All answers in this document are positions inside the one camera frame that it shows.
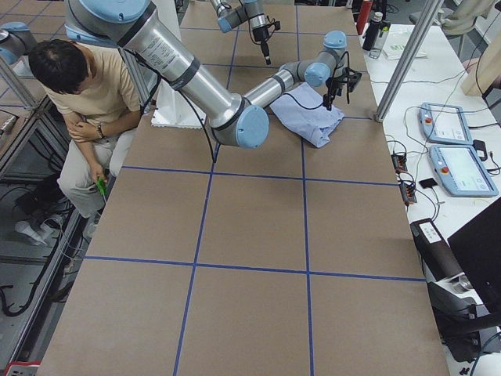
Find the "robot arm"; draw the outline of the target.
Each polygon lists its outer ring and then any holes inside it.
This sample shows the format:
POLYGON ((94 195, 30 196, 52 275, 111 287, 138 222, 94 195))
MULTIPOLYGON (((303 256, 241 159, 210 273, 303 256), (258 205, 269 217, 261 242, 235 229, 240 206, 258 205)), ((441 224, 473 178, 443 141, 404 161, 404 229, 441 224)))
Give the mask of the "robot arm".
POLYGON ((266 65, 272 63, 269 52, 269 39, 275 30, 280 29, 280 22, 265 14, 263 1, 244 0, 233 8, 228 1, 210 0, 218 18, 218 26, 222 33, 247 23, 250 39, 258 45, 266 65))
POLYGON ((286 63, 241 96, 229 92, 205 69, 160 19, 153 1, 69 1, 67 34, 77 42, 121 47, 139 55, 170 87, 193 101, 206 115, 215 141, 256 148, 269 133, 265 107, 299 82, 318 87, 348 75, 346 35, 331 31, 312 60, 286 63))

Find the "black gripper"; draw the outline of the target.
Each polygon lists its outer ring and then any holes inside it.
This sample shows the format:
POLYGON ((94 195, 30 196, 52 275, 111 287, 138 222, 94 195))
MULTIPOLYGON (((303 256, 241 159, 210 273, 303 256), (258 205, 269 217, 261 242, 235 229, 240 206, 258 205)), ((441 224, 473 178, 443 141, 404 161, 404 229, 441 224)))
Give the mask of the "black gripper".
POLYGON ((342 76, 337 78, 328 78, 326 80, 327 92, 323 96, 323 106, 327 110, 332 110, 333 101, 336 96, 342 95, 344 87, 344 78, 342 76))
POLYGON ((271 58, 269 56, 269 29, 266 26, 260 26, 251 29, 252 39, 255 44, 260 45, 261 52, 265 58, 265 64, 271 65, 271 58))

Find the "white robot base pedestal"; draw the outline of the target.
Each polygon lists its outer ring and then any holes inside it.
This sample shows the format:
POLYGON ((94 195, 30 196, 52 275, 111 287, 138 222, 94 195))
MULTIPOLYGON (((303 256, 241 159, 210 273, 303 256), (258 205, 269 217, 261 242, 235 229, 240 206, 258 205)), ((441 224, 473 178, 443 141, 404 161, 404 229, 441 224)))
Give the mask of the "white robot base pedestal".
MULTIPOLYGON (((181 39, 178 15, 174 0, 153 0, 157 7, 159 20, 172 34, 181 39)), ((156 99, 157 108, 152 117, 153 127, 172 128, 202 128, 199 118, 205 120, 205 113, 198 106, 194 106, 197 114, 185 101, 179 92, 174 91, 164 81, 160 84, 156 99)))

